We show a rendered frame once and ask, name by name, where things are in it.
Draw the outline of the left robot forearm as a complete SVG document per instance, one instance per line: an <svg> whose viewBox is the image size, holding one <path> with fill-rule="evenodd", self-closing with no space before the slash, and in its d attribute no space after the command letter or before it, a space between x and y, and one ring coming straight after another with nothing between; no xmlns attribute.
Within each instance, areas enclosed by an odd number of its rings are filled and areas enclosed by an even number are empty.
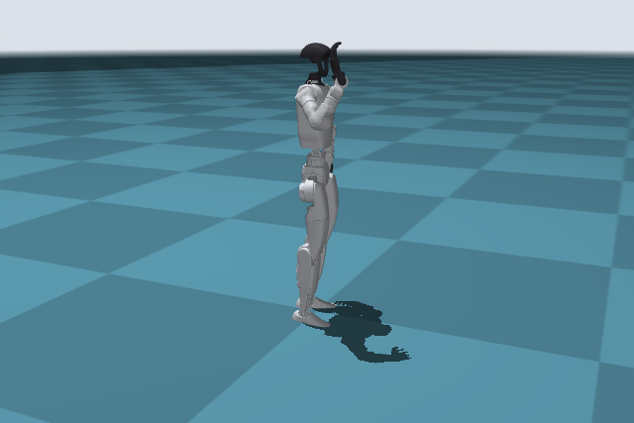
<svg viewBox="0 0 634 423"><path fill-rule="evenodd" d="M334 145L335 145L335 140L333 138L331 147L326 148L326 149L322 149L323 152L327 152L327 154L325 155L325 163L327 163L329 165L329 172L330 172L330 169L331 169L332 161L334 159L334 154L333 154Z"/></svg>

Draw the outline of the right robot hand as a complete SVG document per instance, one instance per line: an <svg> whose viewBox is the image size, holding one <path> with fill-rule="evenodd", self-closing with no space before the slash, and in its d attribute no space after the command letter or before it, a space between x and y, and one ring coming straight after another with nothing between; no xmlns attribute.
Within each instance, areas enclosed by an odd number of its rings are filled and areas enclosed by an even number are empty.
<svg viewBox="0 0 634 423"><path fill-rule="evenodd" d="M333 71L332 78L335 80L337 78L338 83L340 85L345 85L347 83L345 72L341 71L339 60L337 58L337 47L341 44L341 42L334 43L330 50L330 65Z"/></svg>

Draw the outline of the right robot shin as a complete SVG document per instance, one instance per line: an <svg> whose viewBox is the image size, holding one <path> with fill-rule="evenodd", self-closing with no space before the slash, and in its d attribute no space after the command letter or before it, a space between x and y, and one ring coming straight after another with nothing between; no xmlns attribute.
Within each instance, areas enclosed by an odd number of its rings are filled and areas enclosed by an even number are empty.
<svg viewBox="0 0 634 423"><path fill-rule="evenodd" d="M308 314L311 313L314 293L318 283L320 262L321 254L317 256L314 263L309 253L309 249L301 248L297 252L296 276L297 286L299 287L300 293L300 315L304 317L307 317ZM309 306L310 308L308 312Z"/></svg>

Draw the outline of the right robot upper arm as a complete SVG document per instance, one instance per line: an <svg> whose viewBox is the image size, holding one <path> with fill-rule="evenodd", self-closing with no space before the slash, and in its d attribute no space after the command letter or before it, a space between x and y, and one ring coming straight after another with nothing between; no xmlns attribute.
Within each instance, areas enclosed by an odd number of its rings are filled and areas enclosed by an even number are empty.
<svg viewBox="0 0 634 423"><path fill-rule="evenodd" d="M317 111L318 106L316 103L316 94L314 93L314 91L309 88L306 87L303 90L301 90L296 96L295 99L297 101L297 103L301 106L310 126L317 131L325 131L330 127L331 124L331 120L329 117L327 117L326 115L322 118L322 120L319 122L319 124L313 126L311 124L311 118L314 115L314 113Z"/></svg>

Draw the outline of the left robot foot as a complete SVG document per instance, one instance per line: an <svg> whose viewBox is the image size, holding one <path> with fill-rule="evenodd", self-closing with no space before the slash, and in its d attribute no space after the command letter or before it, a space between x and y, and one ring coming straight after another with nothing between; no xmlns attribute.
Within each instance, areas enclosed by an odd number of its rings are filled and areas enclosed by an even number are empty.
<svg viewBox="0 0 634 423"><path fill-rule="evenodd" d="M300 308L300 298L297 300L295 306ZM315 300L313 301L313 304L312 304L311 308L334 308L336 306L337 305L334 304L334 303L330 303L330 302L324 301L324 300L322 300L322 299L320 299L320 298L315 296ZM308 308L310 308L310 306Z"/></svg>

